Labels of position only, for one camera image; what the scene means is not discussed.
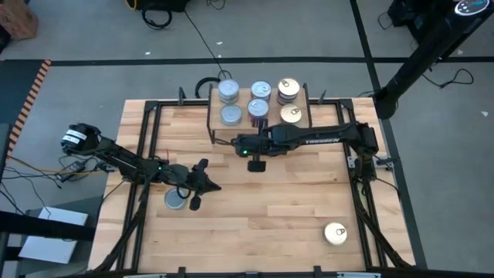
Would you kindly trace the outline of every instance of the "concrete floor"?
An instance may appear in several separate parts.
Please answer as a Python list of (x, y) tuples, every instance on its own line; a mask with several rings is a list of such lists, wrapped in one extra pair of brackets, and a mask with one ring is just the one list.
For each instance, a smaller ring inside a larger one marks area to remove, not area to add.
[[(374, 57), (411, 53), (413, 39), (408, 30), (384, 31), (377, 25), (377, 16), (390, 2), (358, 1)], [(174, 13), (169, 29), (153, 31), (120, 1), (88, 5), (77, 0), (32, 0), (30, 6), (39, 16), (39, 36), (14, 42), (0, 59), (210, 57), (184, 14)], [(222, 11), (191, 1), (188, 12), (215, 55), (223, 57), (364, 55), (347, 0), (227, 1)], [(463, 56), (494, 56), (493, 48), (487, 47), (494, 42), (493, 23), (490, 19), (461, 46)], [(376, 65), (381, 85), (399, 66)], [(401, 98), (391, 122), (429, 268), (494, 273), (490, 236), (494, 230), (490, 169), (494, 97), (489, 89), (494, 64), (441, 64), (427, 75), (447, 81), (462, 67), (474, 75), (473, 85), (439, 90), (420, 79)], [(312, 97), (324, 90), (327, 97), (352, 97), (372, 90), (364, 63), (228, 64), (224, 68), (241, 86), (257, 79), (276, 82), (293, 76), (309, 84)], [(125, 100), (176, 98), (180, 86), (192, 97), (197, 81), (217, 72), (216, 65), (52, 67), (14, 156), (41, 168), (59, 168), (59, 141), (69, 124), (94, 124), (105, 136), (116, 137)], [(490, 114), (484, 117), (482, 111)], [(58, 189), (39, 179), (36, 187), (47, 205), (56, 205), (101, 196), (105, 181), (105, 175), (94, 175)], [(23, 209), (41, 206), (26, 181), (5, 184)], [(11, 208), (1, 202), (0, 209)]]

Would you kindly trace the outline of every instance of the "wooden tabletop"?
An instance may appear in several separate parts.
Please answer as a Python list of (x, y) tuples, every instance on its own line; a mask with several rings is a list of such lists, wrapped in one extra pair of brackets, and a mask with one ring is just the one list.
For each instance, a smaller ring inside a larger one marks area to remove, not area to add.
[[(134, 152), (145, 101), (128, 100), (120, 122), (117, 143)], [(372, 99), (355, 98), (353, 102), (357, 120), (376, 131), (378, 155), (386, 155)], [(337, 124), (334, 107), (312, 105), (311, 111), (314, 127)], [(364, 269), (341, 144), (302, 146), (285, 156), (263, 158), (266, 172), (251, 173), (248, 159), (237, 157), (232, 147), (211, 144), (206, 114), (206, 106), (164, 107), (156, 155), (188, 167), (207, 158), (206, 172), (222, 190), (203, 195), (196, 212), (188, 206), (173, 211), (164, 205), (164, 193), (171, 186), (152, 184), (140, 273), (176, 273), (179, 266), (185, 266), (188, 273), (307, 272), (314, 266), (323, 271)], [(149, 134), (153, 119), (151, 115)], [(145, 154), (150, 140), (148, 135)], [(394, 183), (389, 171), (377, 169), (377, 176)], [(111, 174), (105, 194), (120, 179), (120, 174)], [(90, 269), (103, 261), (120, 237), (129, 186), (120, 186), (102, 205)], [(381, 231), (406, 261), (414, 263), (397, 192), (380, 181), (371, 186)], [(330, 222), (347, 228), (343, 245), (332, 246), (324, 240), (323, 228)], [(377, 266), (374, 240), (368, 230), (367, 234)], [(133, 247), (131, 238), (128, 248)], [(126, 267), (131, 253), (127, 252)]]

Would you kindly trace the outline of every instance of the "black stand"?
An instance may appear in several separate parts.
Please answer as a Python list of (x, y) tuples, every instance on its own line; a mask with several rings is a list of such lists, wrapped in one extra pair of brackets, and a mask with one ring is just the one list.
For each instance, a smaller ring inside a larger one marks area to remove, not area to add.
[(377, 116), (380, 119), (393, 116), (398, 98), (420, 78), (432, 63), (458, 42), (464, 33), (478, 26), (482, 21), (482, 15), (485, 12), (492, 12), (491, 9), (492, 3), (486, 10), (474, 15), (459, 15), (451, 10), (443, 20), (438, 22), (386, 87), (374, 94)]

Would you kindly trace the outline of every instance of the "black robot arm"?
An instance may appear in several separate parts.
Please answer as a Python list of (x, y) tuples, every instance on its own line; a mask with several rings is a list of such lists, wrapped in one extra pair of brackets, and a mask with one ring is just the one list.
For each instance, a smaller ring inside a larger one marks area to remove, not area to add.
[(170, 164), (168, 160), (155, 158), (139, 158), (115, 143), (115, 141), (101, 136), (97, 127), (89, 124), (73, 124), (62, 139), (63, 152), (66, 154), (93, 155), (107, 164), (119, 169), (123, 178), (139, 185), (149, 186), (151, 182), (163, 182), (195, 192), (191, 200), (190, 209), (197, 210), (201, 205), (200, 196), (204, 193), (221, 190), (205, 174), (208, 160), (201, 159), (189, 171), (181, 164)]
[(287, 154), (302, 145), (348, 143), (357, 153), (357, 174), (362, 179), (374, 180), (372, 157), (379, 151), (374, 129), (358, 122), (329, 127), (300, 128), (292, 124), (278, 124), (259, 128), (258, 134), (239, 134), (232, 140), (235, 153), (241, 157), (252, 155), (249, 170), (264, 171), (265, 162), (259, 156), (275, 157)]

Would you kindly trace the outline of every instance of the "black equipment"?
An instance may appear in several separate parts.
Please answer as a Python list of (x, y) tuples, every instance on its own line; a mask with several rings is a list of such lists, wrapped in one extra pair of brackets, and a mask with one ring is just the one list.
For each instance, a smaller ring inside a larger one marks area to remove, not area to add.
[(183, 12), (185, 6), (191, 0), (125, 0), (127, 4), (135, 9), (141, 10), (146, 6), (154, 6), (152, 9), (170, 12)]
[[(473, 8), (481, 7), (489, 0), (466, 1)], [(418, 44), (425, 41), (427, 34), (455, 8), (457, 2), (452, 0), (394, 0), (387, 14), (390, 16), (394, 27), (406, 25)], [(440, 60), (447, 59), (480, 25), (494, 12), (487, 9), (475, 17), (478, 19), (468, 30), (464, 31), (456, 41), (451, 44), (439, 57)]]
[(235, 153), (240, 157), (253, 156), (249, 161), (249, 171), (265, 171), (266, 162), (260, 156), (275, 157), (287, 154), (302, 145), (348, 143), (357, 153), (357, 175), (361, 179), (373, 181), (376, 171), (373, 156), (379, 151), (374, 129), (368, 124), (348, 123), (330, 127), (300, 128), (292, 124), (278, 124), (266, 127), (266, 120), (260, 120), (257, 134), (239, 134), (232, 139)]
[(61, 144), (66, 154), (96, 156), (107, 164), (117, 167), (124, 179), (144, 185), (143, 191), (149, 190), (151, 182), (163, 182), (187, 189), (186, 196), (179, 195), (184, 199), (190, 197), (191, 192), (195, 192), (190, 204), (190, 209), (194, 211), (201, 206), (201, 195), (222, 189), (205, 174), (205, 169), (208, 167), (207, 159), (201, 159), (189, 172), (184, 165), (170, 164), (168, 160), (139, 158), (131, 151), (115, 144), (115, 141), (102, 137), (101, 131), (89, 124), (70, 125)]
[(398, 98), (421, 77), (451, 46), (466, 33), (478, 27), (484, 11), (492, 12), (490, 0), (464, 0), (459, 2), (431, 30), (410, 58), (391, 78), (386, 87), (374, 94), (377, 116), (388, 119), (397, 108)]

